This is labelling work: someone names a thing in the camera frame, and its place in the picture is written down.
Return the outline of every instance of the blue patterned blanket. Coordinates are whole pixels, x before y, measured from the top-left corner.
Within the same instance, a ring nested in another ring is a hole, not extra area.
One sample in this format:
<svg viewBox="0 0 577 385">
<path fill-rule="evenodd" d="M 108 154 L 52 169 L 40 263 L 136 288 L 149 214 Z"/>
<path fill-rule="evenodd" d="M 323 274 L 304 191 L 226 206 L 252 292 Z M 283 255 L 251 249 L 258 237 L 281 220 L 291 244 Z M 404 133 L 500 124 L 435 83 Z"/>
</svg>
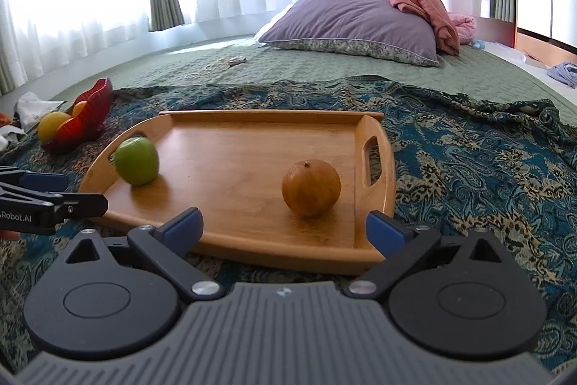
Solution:
<svg viewBox="0 0 577 385">
<path fill-rule="evenodd" d="M 445 235 L 490 228 L 546 300 L 548 316 L 535 355 L 549 369 L 577 356 L 577 130 L 560 123 L 548 100 L 475 101 L 379 76 L 120 89 L 97 142 L 50 157 L 30 135 L 1 164 L 65 173 L 73 190 L 115 136 L 160 110 L 233 108 L 383 112 L 396 160 L 395 217 L 428 223 Z M 50 238 L 23 235 L 18 242 L 1 242 L 0 345 L 16 371 L 34 356 L 22 321 L 24 298 L 83 224 L 68 222 Z M 206 257 L 189 261 L 226 286 L 239 280 L 346 280 Z"/>
</svg>

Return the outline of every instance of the pillowcase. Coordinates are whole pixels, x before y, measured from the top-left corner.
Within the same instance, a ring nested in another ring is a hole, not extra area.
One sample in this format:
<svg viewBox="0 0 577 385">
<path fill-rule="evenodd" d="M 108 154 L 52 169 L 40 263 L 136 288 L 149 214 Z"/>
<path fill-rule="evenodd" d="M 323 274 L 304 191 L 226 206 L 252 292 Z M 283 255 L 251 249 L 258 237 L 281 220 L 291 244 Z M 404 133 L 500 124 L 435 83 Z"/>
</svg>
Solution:
<svg viewBox="0 0 577 385">
<path fill-rule="evenodd" d="M 389 0 L 298 0 L 255 36 L 259 43 L 438 66 L 435 34 Z"/>
</svg>

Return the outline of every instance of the orange fruit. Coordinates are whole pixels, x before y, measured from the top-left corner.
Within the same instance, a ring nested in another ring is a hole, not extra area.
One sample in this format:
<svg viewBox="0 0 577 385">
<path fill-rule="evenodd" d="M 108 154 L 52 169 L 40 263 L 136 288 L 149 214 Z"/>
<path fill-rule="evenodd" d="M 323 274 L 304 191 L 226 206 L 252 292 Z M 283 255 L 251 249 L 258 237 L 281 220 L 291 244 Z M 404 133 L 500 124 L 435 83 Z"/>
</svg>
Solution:
<svg viewBox="0 0 577 385">
<path fill-rule="evenodd" d="M 327 212 L 340 196 L 340 177 L 322 160 L 305 160 L 294 164 L 282 181 L 282 194 L 290 209 L 303 217 Z"/>
<path fill-rule="evenodd" d="M 48 113 L 38 123 L 37 134 L 40 142 L 46 144 L 52 141 L 58 132 L 58 128 L 70 119 L 71 116 L 63 111 Z"/>
<path fill-rule="evenodd" d="M 79 101 L 76 105 L 74 105 L 74 108 L 72 108 L 72 118 L 76 118 L 78 115 L 80 115 L 80 112 L 84 109 L 84 107 L 86 106 L 87 101 Z"/>
</svg>

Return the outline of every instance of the blue gripper pad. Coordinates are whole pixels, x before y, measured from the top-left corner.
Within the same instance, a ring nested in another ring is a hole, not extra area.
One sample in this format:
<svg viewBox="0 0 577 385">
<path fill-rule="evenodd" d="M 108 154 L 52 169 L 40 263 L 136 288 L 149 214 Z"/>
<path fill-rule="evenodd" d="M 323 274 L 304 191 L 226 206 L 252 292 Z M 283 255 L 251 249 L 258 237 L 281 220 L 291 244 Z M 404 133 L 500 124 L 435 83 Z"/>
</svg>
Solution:
<svg viewBox="0 0 577 385">
<path fill-rule="evenodd" d="M 203 228 L 203 214 L 200 209 L 189 207 L 174 219 L 157 228 L 153 236 L 180 258 L 184 258 L 184 255 L 203 236 Z"/>
<path fill-rule="evenodd" d="M 62 174 L 27 172 L 18 184 L 28 190 L 61 193 L 68 188 L 68 178 Z"/>
<path fill-rule="evenodd" d="M 372 210 L 366 217 L 367 240 L 385 257 L 399 251 L 415 237 L 412 229 L 383 214 Z"/>
</svg>

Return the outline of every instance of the fruit bowl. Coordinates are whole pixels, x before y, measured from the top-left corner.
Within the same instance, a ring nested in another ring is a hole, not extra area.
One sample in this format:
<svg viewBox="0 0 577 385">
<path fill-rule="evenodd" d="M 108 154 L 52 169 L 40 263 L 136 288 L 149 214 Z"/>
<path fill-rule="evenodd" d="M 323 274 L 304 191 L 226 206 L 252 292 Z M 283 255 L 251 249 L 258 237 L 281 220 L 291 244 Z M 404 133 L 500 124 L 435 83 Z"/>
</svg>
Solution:
<svg viewBox="0 0 577 385">
<path fill-rule="evenodd" d="M 54 139 L 43 144 L 42 148 L 51 154 L 66 154 L 86 141 L 99 138 L 104 131 L 102 123 L 110 112 L 113 99 L 110 79 L 98 79 L 94 87 L 80 94 L 70 107 L 71 111 L 78 102 L 86 101 L 83 110 L 60 126 Z"/>
</svg>

